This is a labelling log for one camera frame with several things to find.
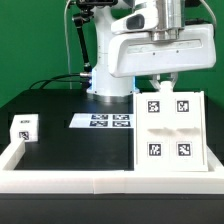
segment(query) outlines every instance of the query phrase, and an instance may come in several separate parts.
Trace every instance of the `white plastic casing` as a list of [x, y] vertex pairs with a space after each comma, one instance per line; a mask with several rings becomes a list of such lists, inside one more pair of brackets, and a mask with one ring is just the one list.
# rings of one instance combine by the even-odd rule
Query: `white plastic casing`
[[[136, 15], [141, 15], [144, 17], [144, 27], [141, 29], [128, 29], [127, 20]], [[158, 9], [156, 7], [149, 7], [137, 10], [135, 13], [127, 16], [125, 18], [119, 19], [112, 23], [111, 32], [114, 34], [127, 33], [127, 32], [137, 32], [146, 31], [155, 28], [159, 23]]]
[[108, 52], [115, 77], [153, 75], [211, 68], [216, 62], [213, 26], [186, 26], [179, 39], [153, 42], [149, 32], [114, 37]]

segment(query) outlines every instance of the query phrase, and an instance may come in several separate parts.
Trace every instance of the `black table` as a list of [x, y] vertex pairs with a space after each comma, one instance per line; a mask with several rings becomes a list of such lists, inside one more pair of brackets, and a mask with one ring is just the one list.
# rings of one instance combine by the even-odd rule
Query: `black table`
[[[224, 114], [206, 102], [208, 145], [223, 159]], [[132, 129], [68, 128], [74, 113], [132, 112], [132, 103], [96, 102], [78, 90], [24, 91], [0, 110], [0, 150], [15, 114], [38, 113], [39, 141], [26, 143], [17, 170], [132, 170]], [[224, 195], [0, 194], [0, 223], [221, 224], [223, 208]]]

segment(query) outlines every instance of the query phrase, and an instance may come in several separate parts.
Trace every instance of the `green backdrop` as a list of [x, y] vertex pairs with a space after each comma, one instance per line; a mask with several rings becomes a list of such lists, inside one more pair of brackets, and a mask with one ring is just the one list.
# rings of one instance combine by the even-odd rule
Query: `green backdrop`
[[[224, 1], [207, 0], [214, 10], [218, 29], [215, 43], [217, 63], [209, 70], [182, 72], [176, 90], [204, 90], [224, 107]], [[0, 1], [0, 106], [38, 80], [68, 73], [63, 13], [65, 0]], [[69, 10], [68, 18], [75, 9]], [[186, 18], [203, 17], [211, 21], [205, 8], [186, 9]], [[74, 25], [68, 20], [72, 71], [82, 71], [82, 58]], [[96, 34], [93, 23], [85, 25], [90, 61], [96, 63]], [[137, 79], [137, 87], [152, 90], [148, 78]], [[69, 88], [57, 83], [50, 88]]]

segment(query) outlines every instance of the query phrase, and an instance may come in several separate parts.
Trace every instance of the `cable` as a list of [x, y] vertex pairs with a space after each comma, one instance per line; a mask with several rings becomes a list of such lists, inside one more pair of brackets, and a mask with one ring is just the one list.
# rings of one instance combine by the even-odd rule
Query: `cable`
[[48, 82], [48, 81], [50, 81], [50, 82], [76, 82], [76, 83], [81, 83], [81, 84], [89, 83], [89, 81], [74, 81], [74, 80], [71, 81], [71, 80], [43, 79], [43, 80], [39, 80], [39, 81], [33, 83], [33, 84], [29, 87], [29, 89], [32, 89], [35, 85], [37, 85], [37, 84], [39, 84], [39, 83], [42, 83], [42, 82]]
[[71, 74], [71, 54], [69, 48], [69, 40], [68, 40], [68, 24], [67, 24], [67, 10], [72, 0], [68, 0], [64, 10], [64, 28], [65, 28], [65, 43], [66, 43], [66, 51], [67, 51], [67, 60], [68, 60], [68, 73]]
[[80, 77], [80, 74], [79, 73], [75, 73], [75, 74], [66, 74], [66, 75], [55, 76], [55, 77], [49, 79], [48, 81], [46, 81], [45, 83], [43, 83], [40, 86], [39, 89], [43, 89], [46, 85], [48, 85], [50, 82], [52, 82], [52, 80], [63, 79], [63, 78], [71, 78], [71, 77], [75, 77], [75, 76]]
[[212, 11], [210, 6], [204, 0], [199, 0], [199, 1], [204, 5], [204, 7], [208, 10], [209, 14], [211, 15], [212, 20], [213, 20], [214, 30], [216, 30], [216, 28], [217, 28], [217, 20], [216, 20], [216, 16], [215, 16], [214, 12]]

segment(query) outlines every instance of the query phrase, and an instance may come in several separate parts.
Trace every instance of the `black cable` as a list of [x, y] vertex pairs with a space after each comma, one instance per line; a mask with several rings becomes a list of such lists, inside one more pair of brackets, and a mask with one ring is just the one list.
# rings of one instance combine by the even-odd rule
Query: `black cable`
[[55, 80], [55, 79], [44, 79], [44, 80], [39, 80], [39, 81], [37, 81], [37, 82], [35, 82], [35, 83], [33, 83], [30, 87], [29, 87], [29, 89], [32, 89], [35, 85], [37, 85], [37, 84], [39, 84], [39, 83], [41, 83], [41, 82], [48, 82], [48, 84], [50, 83], [50, 82], [76, 82], [76, 83], [89, 83], [88, 81], [71, 81], [71, 80]]
[[59, 75], [59, 76], [55, 76], [51, 79], [49, 79], [48, 81], [46, 81], [45, 83], [43, 83], [39, 89], [43, 89], [46, 85], [48, 85], [50, 82], [52, 82], [52, 80], [56, 80], [56, 79], [63, 79], [63, 78], [69, 78], [69, 77], [75, 77], [75, 76], [79, 76], [79, 73], [73, 73], [73, 74], [65, 74], [65, 75]]

